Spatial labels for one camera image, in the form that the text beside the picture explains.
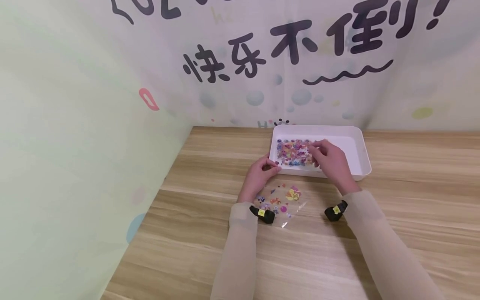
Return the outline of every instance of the wood grain surface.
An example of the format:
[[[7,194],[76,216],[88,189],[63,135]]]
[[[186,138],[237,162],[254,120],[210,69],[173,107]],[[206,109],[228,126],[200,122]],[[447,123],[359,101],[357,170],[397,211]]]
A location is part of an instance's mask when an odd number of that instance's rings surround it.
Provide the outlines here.
[[[272,129],[194,127],[102,299],[208,299],[228,217]],[[364,132],[360,182],[447,299],[480,299],[480,133]],[[287,224],[260,223],[255,299],[380,299],[344,219],[323,211],[327,180],[277,175],[307,204]]]

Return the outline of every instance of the white plastic tray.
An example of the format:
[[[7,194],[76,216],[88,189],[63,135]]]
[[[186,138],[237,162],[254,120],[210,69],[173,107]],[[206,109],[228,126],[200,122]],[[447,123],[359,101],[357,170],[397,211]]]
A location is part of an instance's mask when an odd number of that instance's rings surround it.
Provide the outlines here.
[[[372,166],[368,158],[363,134],[354,126],[317,126],[317,125],[278,125],[273,130],[270,146],[270,159],[278,161],[277,140],[329,140],[345,152],[353,179],[362,180],[370,174]],[[280,174],[326,178],[325,174],[313,166],[281,166]]]

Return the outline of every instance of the clear plastic bag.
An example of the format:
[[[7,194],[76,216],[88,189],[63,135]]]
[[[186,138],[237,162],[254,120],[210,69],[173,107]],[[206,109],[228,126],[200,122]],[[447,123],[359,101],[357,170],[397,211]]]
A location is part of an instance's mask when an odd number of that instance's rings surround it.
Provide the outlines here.
[[[255,207],[275,213],[272,226],[284,228],[306,204],[295,185],[274,180],[257,195]]]

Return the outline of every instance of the yellow tag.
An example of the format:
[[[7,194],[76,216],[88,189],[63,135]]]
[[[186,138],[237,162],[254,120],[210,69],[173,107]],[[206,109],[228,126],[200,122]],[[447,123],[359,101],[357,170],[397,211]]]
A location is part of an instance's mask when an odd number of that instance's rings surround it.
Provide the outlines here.
[[[341,213],[340,208],[338,208],[338,205],[333,208],[333,212],[335,213],[335,215],[338,215],[339,213]]]

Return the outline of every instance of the sheer long sleeve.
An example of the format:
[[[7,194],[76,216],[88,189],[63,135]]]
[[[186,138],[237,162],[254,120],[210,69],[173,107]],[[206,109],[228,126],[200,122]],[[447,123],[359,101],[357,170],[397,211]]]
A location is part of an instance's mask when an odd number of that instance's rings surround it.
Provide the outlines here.
[[[368,191],[347,194],[344,216],[384,300],[438,300],[442,293],[388,224]]]
[[[211,300],[253,299],[256,280],[258,218],[251,203],[237,203],[230,211],[227,242],[213,282]]]

